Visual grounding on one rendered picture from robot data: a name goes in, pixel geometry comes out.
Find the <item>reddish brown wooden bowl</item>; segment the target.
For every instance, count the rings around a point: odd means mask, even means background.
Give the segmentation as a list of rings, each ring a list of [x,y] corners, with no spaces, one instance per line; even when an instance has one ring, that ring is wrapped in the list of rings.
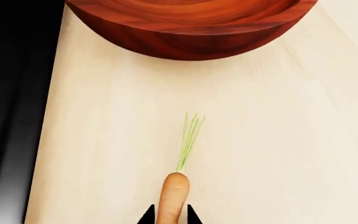
[[[65,0],[109,42],[142,55],[204,61],[255,50],[297,24],[318,0]]]

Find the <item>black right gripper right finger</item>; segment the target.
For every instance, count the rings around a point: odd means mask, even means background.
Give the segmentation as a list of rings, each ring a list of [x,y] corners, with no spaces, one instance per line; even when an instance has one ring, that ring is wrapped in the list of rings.
[[[187,205],[187,222],[188,224],[202,224],[200,218],[197,216],[191,205]]]

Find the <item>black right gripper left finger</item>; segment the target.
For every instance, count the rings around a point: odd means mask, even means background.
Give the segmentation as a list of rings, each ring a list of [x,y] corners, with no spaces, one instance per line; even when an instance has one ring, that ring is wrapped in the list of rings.
[[[150,205],[137,224],[155,224],[155,205]]]

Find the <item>orange carrot with green stems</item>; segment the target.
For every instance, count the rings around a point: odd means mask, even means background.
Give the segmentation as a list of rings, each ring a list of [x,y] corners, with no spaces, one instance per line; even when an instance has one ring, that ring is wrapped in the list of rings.
[[[155,224],[178,224],[179,222],[190,191],[190,181],[183,171],[204,120],[205,117],[199,117],[197,114],[192,119],[189,119],[187,114],[185,115],[177,167],[175,172],[168,174],[163,182]]]

